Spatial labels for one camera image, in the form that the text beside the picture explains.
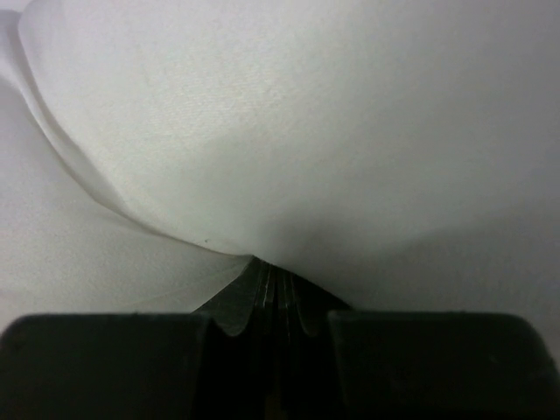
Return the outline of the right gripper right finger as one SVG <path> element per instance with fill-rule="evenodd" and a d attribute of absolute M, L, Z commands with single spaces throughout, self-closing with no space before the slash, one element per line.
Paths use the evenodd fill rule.
<path fill-rule="evenodd" d="M 277 337 L 319 337 L 326 329 L 329 312 L 350 309 L 349 304 L 301 276 L 278 267 L 273 267 L 273 274 Z"/>

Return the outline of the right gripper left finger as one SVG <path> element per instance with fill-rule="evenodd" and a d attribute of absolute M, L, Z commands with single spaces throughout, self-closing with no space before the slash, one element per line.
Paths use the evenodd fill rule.
<path fill-rule="evenodd" d="M 262 338 L 272 329 L 274 306 L 273 268 L 252 259 L 227 287 L 192 313 L 210 321 L 224 340 Z"/>

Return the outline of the white pillow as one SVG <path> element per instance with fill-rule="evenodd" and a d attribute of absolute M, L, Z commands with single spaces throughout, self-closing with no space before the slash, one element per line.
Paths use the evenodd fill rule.
<path fill-rule="evenodd" d="M 34 1 L 1 79 L 90 195 L 222 253 L 559 228 L 556 1 Z"/>

